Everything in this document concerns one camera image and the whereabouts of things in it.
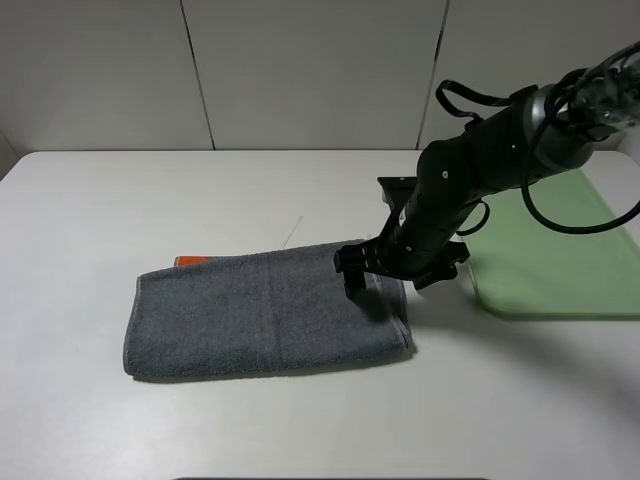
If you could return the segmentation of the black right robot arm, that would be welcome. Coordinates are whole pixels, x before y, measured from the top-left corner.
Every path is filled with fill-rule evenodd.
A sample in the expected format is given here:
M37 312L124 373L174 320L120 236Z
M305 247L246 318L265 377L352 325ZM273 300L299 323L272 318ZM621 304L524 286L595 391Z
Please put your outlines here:
M565 226L542 215L529 188L540 180L582 167L596 143L639 122L639 46L621 49L591 68L572 70L558 82L531 85L507 98L476 92L445 80L436 89L441 107L467 119L462 134L431 142L413 177L381 177L390 215L381 233L341 247L334 266L354 298L366 274L410 281L416 289L452 280L470 253L453 235L485 197L520 191L529 214L563 234L590 235L634 219L639 208L603 224Z

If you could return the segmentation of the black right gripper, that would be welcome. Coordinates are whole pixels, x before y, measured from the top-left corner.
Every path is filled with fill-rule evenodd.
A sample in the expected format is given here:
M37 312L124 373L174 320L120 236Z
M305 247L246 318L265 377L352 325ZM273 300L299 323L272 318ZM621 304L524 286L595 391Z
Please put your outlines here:
M437 252L417 247L385 244L378 237L359 244L345 245L335 252L333 262L343 275L345 294L354 299L366 289L366 274L410 281L416 290L453 280L456 265L470 257L464 242L447 241Z

